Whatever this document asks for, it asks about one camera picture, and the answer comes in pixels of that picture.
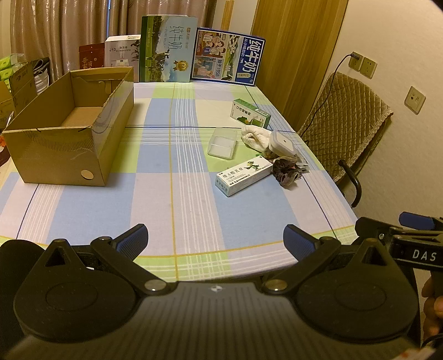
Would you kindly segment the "person's right hand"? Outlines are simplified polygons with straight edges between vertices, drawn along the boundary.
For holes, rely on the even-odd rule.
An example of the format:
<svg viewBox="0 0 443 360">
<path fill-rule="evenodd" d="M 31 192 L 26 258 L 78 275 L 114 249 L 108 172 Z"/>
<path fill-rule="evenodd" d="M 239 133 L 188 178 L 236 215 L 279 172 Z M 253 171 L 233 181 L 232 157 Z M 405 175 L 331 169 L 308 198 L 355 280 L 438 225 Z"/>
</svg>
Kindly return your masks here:
<svg viewBox="0 0 443 360">
<path fill-rule="evenodd" d="M 435 336 L 442 330 L 443 302 L 442 297 L 435 297 L 434 281 L 430 277 L 421 291 L 421 295 L 426 299 L 424 302 L 424 340 Z"/>
</svg>

